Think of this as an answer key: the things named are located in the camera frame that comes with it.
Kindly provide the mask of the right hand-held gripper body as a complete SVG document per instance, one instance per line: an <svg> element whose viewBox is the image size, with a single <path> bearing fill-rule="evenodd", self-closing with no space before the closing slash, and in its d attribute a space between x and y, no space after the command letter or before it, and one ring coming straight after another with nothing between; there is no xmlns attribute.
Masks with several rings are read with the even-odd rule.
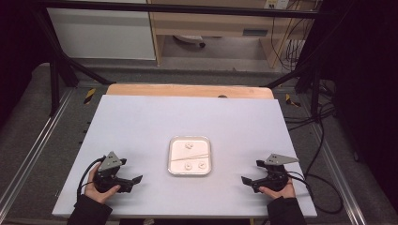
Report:
<svg viewBox="0 0 398 225"><path fill-rule="evenodd" d="M274 191L282 190L288 181L288 175L284 165L296 162L299 162L296 157L271 154L265 161L268 178L271 181L271 184L267 185L267 188Z"/></svg>

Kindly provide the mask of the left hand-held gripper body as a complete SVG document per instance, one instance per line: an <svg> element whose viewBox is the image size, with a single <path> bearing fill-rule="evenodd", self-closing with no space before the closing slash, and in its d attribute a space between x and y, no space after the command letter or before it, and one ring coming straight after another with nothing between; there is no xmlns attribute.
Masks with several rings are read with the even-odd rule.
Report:
<svg viewBox="0 0 398 225"><path fill-rule="evenodd" d="M119 178L116 176L123 161L111 151L101 162L93 179L95 188L99 192L106 192L110 188L120 184Z"/></svg>

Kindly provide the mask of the square white tray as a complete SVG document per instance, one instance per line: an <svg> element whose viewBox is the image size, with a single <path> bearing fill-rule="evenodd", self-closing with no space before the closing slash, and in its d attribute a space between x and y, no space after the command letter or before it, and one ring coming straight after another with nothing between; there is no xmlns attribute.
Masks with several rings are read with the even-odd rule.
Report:
<svg viewBox="0 0 398 225"><path fill-rule="evenodd" d="M192 143L193 148L187 149L186 143ZM171 161L175 158L185 158L196 155L209 154L207 158ZM198 164L204 162L207 167L200 169ZM185 164L190 163L192 169L187 171ZM207 137L203 136L176 136L169 143L168 171L173 175L179 176L202 176L207 175L212 170L211 144Z"/></svg>

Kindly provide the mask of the thin wooden stick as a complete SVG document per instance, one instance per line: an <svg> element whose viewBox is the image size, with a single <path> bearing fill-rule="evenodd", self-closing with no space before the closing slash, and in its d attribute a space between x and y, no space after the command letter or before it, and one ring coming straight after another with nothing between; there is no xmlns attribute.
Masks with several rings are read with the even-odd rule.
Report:
<svg viewBox="0 0 398 225"><path fill-rule="evenodd" d="M190 157L181 157L181 158L175 158L171 159L171 161L178 161L178 160L189 160L189 159L198 159L198 158L209 158L209 154L203 154L203 155L196 155L196 156L190 156Z"/></svg>

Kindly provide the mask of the person's right hand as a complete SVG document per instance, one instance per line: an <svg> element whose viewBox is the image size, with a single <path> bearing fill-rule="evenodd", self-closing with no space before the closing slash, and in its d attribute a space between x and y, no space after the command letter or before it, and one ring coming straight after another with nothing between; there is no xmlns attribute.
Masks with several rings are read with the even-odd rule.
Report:
<svg viewBox="0 0 398 225"><path fill-rule="evenodd" d="M280 191L274 191L269 189L268 187L260 187L259 190L263 193L268 195L271 199L278 199L281 197L287 198L295 198L296 192L292 182L288 182L286 186Z"/></svg>

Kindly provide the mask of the person's left hand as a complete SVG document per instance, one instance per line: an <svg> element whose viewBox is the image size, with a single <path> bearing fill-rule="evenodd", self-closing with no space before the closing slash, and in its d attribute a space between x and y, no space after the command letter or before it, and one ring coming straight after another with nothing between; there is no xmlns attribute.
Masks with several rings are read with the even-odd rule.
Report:
<svg viewBox="0 0 398 225"><path fill-rule="evenodd" d="M87 185L84 188L84 195L97 203L105 204L109 198L114 196L120 190L120 185L113 186L106 192L99 192L94 185L94 177L99 166L100 164L97 163L89 172Z"/></svg>

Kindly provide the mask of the white board sheet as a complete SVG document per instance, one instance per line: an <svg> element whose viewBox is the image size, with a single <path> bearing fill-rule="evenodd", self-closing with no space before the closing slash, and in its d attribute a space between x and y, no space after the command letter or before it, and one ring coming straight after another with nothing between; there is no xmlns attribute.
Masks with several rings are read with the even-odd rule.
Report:
<svg viewBox="0 0 398 225"><path fill-rule="evenodd" d="M209 174L169 172L169 142L176 136L209 139ZM256 165L259 159L296 154L275 99L105 95L54 215L71 214L83 172L109 152L127 161L120 177L142 179L130 193L108 201L115 218L262 218L268 213L269 199L243 185L242 177L265 176Z"/></svg>

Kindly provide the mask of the yellow black tape mark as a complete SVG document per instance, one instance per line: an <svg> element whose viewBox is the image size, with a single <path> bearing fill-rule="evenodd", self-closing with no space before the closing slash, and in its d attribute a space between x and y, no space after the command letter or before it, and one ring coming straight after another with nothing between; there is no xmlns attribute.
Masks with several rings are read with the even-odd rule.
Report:
<svg viewBox="0 0 398 225"><path fill-rule="evenodd" d="M299 102L293 101L289 94L285 94L285 103L295 107L301 107L301 104Z"/></svg>

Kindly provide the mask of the wooden table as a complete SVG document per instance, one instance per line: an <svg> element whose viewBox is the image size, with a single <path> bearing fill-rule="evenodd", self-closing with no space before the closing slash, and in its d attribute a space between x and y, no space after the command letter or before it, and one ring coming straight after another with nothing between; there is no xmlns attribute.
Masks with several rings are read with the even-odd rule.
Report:
<svg viewBox="0 0 398 225"><path fill-rule="evenodd" d="M118 96L274 99L269 88L234 85L114 83L106 92Z"/></svg>

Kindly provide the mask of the black metal stand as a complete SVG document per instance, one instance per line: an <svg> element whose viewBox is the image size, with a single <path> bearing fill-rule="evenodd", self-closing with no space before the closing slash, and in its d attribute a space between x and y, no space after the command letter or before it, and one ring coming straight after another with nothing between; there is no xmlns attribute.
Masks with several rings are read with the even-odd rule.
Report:
<svg viewBox="0 0 398 225"><path fill-rule="evenodd" d="M323 0L315 13L314 23L295 69L266 84L267 88L273 89L293 78L298 78L295 86L297 94L302 94L308 89L312 90L311 117L316 120L320 120L318 100L321 70L337 46L342 33L341 23L355 2L356 0Z"/></svg>
<svg viewBox="0 0 398 225"><path fill-rule="evenodd" d="M67 56L56 36L50 18L45 16L47 10L44 7L31 7L30 10L50 47L50 78L52 94L50 116L55 115L60 108L60 79L63 80L67 87L76 87L79 84L79 80L75 74L75 69L101 84L113 84L112 81L106 80L97 73L89 70L87 67L84 67L77 61Z"/></svg>

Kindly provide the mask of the white cabinet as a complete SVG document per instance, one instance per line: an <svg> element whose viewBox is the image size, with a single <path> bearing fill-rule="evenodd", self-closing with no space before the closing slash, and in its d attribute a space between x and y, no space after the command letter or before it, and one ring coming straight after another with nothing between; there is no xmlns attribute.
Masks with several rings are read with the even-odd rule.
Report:
<svg viewBox="0 0 398 225"><path fill-rule="evenodd" d="M156 58L147 12L49 8L63 51L72 58Z"/></svg>

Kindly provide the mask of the office chair base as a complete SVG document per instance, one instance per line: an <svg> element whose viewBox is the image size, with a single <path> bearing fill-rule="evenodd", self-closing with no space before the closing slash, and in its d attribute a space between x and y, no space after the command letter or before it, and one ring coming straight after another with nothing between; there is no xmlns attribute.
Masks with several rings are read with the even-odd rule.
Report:
<svg viewBox="0 0 398 225"><path fill-rule="evenodd" d="M200 48L205 48L206 46L200 36L176 36L176 39L190 44L197 44Z"/></svg>

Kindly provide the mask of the light wooden desk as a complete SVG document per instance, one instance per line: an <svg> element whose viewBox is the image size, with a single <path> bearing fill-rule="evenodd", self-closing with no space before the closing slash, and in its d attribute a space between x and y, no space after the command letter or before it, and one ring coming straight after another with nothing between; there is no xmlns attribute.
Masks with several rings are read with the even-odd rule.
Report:
<svg viewBox="0 0 398 225"><path fill-rule="evenodd" d="M187 5L231 8L265 8L266 0L146 0L149 4ZM289 0L287 9L315 9L314 0ZM279 64L283 45L288 39L303 40L304 29L297 19L253 16L207 15L151 12L149 14L155 55L162 60L167 36L257 38L271 68Z"/></svg>

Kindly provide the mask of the aluminium floor rail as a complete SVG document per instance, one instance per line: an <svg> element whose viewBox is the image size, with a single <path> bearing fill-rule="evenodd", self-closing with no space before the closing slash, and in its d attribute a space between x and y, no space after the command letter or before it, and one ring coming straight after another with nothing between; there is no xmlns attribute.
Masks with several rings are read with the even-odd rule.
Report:
<svg viewBox="0 0 398 225"><path fill-rule="evenodd" d="M345 179L344 173L339 166L336 157L332 154L325 137L325 132L322 130L319 124L312 124L312 129L316 139L320 144L320 152L323 155L323 159L325 160L331 179L342 196L344 209L351 221L351 224L366 225L366 219L362 214L352 189L348 185L348 182Z"/></svg>
<svg viewBox="0 0 398 225"><path fill-rule="evenodd" d="M50 116L47 119L46 124L44 125L35 142L31 146L20 168L15 173L13 179L11 180L3 195L0 197L0 223L5 219L9 209L14 204L15 199L22 189L24 182L26 181L29 173L32 171L32 168L36 164L38 157L40 156L47 141L51 137L54 128L56 127L63 112L67 108L70 98L74 93L74 88L68 88L65 91L65 93L61 97L61 100L59 101L59 108L55 111L54 115Z"/></svg>

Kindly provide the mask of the white wall socket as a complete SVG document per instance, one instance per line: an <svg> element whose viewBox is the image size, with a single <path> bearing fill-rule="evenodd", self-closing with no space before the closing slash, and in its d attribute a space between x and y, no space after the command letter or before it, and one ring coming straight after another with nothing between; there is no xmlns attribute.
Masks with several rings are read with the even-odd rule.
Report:
<svg viewBox="0 0 398 225"><path fill-rule="evenodd" d="M287 9L289 0L266 0L265 8Z"/></svg>

